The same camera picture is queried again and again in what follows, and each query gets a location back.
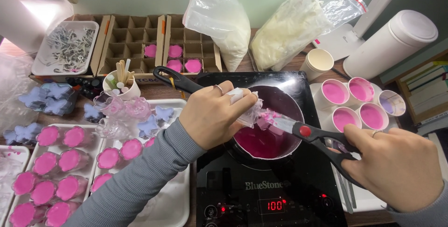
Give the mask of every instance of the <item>paper cup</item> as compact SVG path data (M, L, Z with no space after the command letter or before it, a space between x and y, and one ring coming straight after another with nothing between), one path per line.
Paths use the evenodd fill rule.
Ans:
M364 78L354 77L350 79L347 87L350 92L350 98L345 106L373 102L375 90L373 89L372 84Z
M362 128L371 130L384 130L389 125L389 117L379 105L374 103L362 104L356 110L361 118Z
M350 98L349 89L338 80L329 79L313 96L316 109L325 110L333 106L345 104Z
M308 81L310 82L319 75L332 69L333 65L334 60L329 52L315 48L308 52L300 70L306 72Z
M347 107L339 107L322 122L322 130L344 132L344 126L347 124L354 124L359 129L362 128L361 118L354 110Z
M115 77L115 79L118 79L116 70L110 72L108 75L113 75ZM129 90L123 94L117 95L117 97L121 98L122 100L131 100L135 96L140 97L141 92L140 92L140 89L138 88L137 82L135 81L135 77L132 77L132 79L133 79L133 83L132 83L132 86L129 87ZM106 81L103 81L103 89L104 89L105 93L108 93L112 90Z
M401 116L406 111L405 101L399 94L393 91L385 90L378 94L375 93L373 102L381 106L389 117Z

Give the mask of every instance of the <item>white styrofoam tray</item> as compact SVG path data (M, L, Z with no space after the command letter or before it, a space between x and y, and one ring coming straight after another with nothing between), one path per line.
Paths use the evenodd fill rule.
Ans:
M165 123L162 128L167 128L169 124L173 123L181 114L183 107L187 104L182 99L160 99L147 100L151 105L151 109L155 106L162 108L173 107L174 115L169 121ZM147 139L138 137L139 129L137 122L129 122L128 127L131 129L132 135L138 138L143 144ZM105 139L101 151L106 147L115 147L120 149L125 140L110 140ZM107 172L115 174L119 169L100 169L96 167L95 177ZM180 172L172 180L160 190L159 194L148 201L142 212L140 212L135 220L129 224L130 227L140 226L164 226L164 227L182 227L188 220L189 216L189 185L190 185L190 165L183 172Z
M310 85L311 93L313 94L313 96L316 94L316 92L319 90L319 88L321 86L322 86L322 83L313 83ZM381 88L378 87L374 83L372 83L372 87L375 92L382 91ZM321 122L321 125L322 125L322 121L324 121L327 117L331 116L331 114L337 107L338 106L335 106L335 107L332 107L331 109L327 109L327 110L317 110L317 116L319 117L319 121ZM398 127L398 125L395 121L395 118L390 117L389 118L389 126L386 129L384 129L384 131L389 131L389 129L392 127ZM355 157L358 160L361 159L361 156L357 153L352 153L352 155L353 155L353 157ZM334 178L336 180L337 189L339 191L340 201L342 202L342 208L344 209L345 212L347 212L347 206L344 201L344 196L342 195L342 188L339 183L339 178L337 177L337 170L333 166L333 164L332 164L332 169L333 169ZM347 188L347 182L348 182L347 179L345 179L342 176L341 176L341 178L344 182L345 187ZM353 185L353 193L355 195L355 200L356 200L356 208L353 208L353 212L381 210L386 207L386 203L384 201L378 199L378 197L373 195L368 190L365 190L358 186Z
M76 147L76 149L85 151L91 157L91 159L87 163L86 167L84 167L80 170L77 170L77 171L72 171L72 172L59 172L59 173L51 176L51 178L54 178L56 180L61 180L65 177L67 177L67 175L69 175L69 174L74 174L74 175L80 175L80 176L83 176L83 177L86 177L87 179L89 179L89 182L87 184L86 193L84 193L81 196L72 200L72 201L83 202L89 196L88 191L90 191L90 186L92 185L92 181L93 181L93 175L95 173L96 156L98 155L98 153L101 150L101 146L103 145L104 139L100 138L99 135L95 132L96 125L52 124L49 126L57 126L59 128L65 129L65 130L69 130L70 128L72 128L74 126L79 126L79 127L86 129L88 132L91 132L94 135L92 144L89 144L86 147L80 147L80 148ZM34 166L34 160L46 151L60 154L61 152L68 150L68 149L70 149L70 148L66 145L50 146L50 147L40 147L39 145L36 145L36 148L34 149L34 152L31 155L31 159L30 159L30 162L28 163L28 166L26 167L26 170L27 171L31 170L32 167ZM17 204L25 203L29 200L30 200L29 194L16 196L14 198L14 202L11 207L11 210L9 211L9 215L11 215L11 213L14 211L14 208L17 206ZM9 221L6 221L6 224L4 226L12 227L13 225ZM45 224L38 223L38 224L35 224L34 226L44 227Z
M16 161L20 161L22 163L20 172L25 170L26 165L28 164L28 160L30 159L30 150L28 150L25 146L4 146L0 145L0 153L2 153L6 158L14 159ZM5 208L3 212L1 212L0 218L0 226L3 226L6 221L6 217L8 216L8 212L11 208L11 204L14 199L14 191L11 189L11 184L2 187L2 193L10 193L11 196L8 199L8 206Z
M98 36L99 31L99 25L95 21L63 21L59 25L64 26L66 29L73 29L75 30L75 34L77 35L78 39L82 39L82 36L84 35L83 28L88 27L90 29L94 29L95 32L93 34L93 40L92 45L89 49L89 53L87 54L87 60L83 68L78 72L63 72L63 73L56 73L54 72L54 69L61 69L62 66L59 64L52 64L49 66L46 66L44 63L41 62L40 58L53 58L54 52L60 52L60 49L56 48L50 48L47 44L47 40L50 38L48 35L45 35L43 38L42 44L39 47L39 50L36 54L36 59L34 60L33 66L31 67L31 72L34 75L41 75L41 76L47 76L47 75L81 75L87 72L90 65L90 59L92 57L93 48L95 46L96 37Z

